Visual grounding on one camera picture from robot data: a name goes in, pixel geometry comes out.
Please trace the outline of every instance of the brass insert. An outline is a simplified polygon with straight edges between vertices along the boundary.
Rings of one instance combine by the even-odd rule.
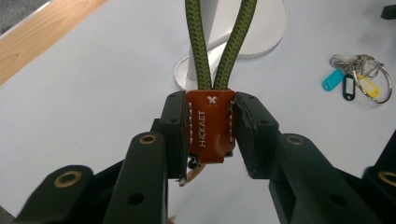
[[[56,188],[63,189],[76,184],[82,177],[80,171],[67,171],[59,175],[53,183]]]

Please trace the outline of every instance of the cable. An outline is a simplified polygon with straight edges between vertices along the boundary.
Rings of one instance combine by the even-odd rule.
[[[202,26],[200,0],[186,0],[185,7],[191,48],[197,73],[198,90],[210,90],[212,89],[212,84]]]
[[[245,37],[248,33],[251,21],[253,20],[257,0],[242,0],[238,16],[233,26],[227,45],[221,55],[218,71],[216,73],[214,88],[216,90],[227,90],[233,65],[242,48]]]

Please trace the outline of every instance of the brass screw hole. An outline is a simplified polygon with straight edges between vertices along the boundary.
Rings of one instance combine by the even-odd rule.
[[[54,185],[56,188],[63,189],[76,184],[82,177],[82,172],[80,171],[67,171],[59,175],[55,181]]]
[[[385,183],[396,187],[396,174],[388,171],[380,171],[378,173],[379,178]]]
[[[290,142],[290,143],[292,143],[294,145],[297,145],[297,146],[300,146],[300,145],[304,144],[304,140],[301,137],[298,137],[298,136],[295,136],[295,135],[288,136],[286,138],[286,140],[288,140],[288,142]]]
[[[147,135],[140,137],[139,141],[141,144],[151,144],[151,143],[157,141],[157,137],[155,137],[155,135],[152,135],[152,134],[147,134]]]

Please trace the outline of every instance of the blue key tag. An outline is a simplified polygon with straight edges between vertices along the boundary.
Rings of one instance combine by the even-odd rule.
[[[322,87],[325,91],[332,91],[343,80],[343,71],[341,69],[336,69],[322,82]]]

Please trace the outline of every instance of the white cross logo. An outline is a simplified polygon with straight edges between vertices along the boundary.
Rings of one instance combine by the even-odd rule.
[[[207,97],[207,99],[209,100],[209,104],[210,104],[210,105],[215,105],[215,104],[216,104],[216,99],[217,99],[217,98],[218,98],[217,96],[213,96],[213,97],[208,96],[208,97]]]

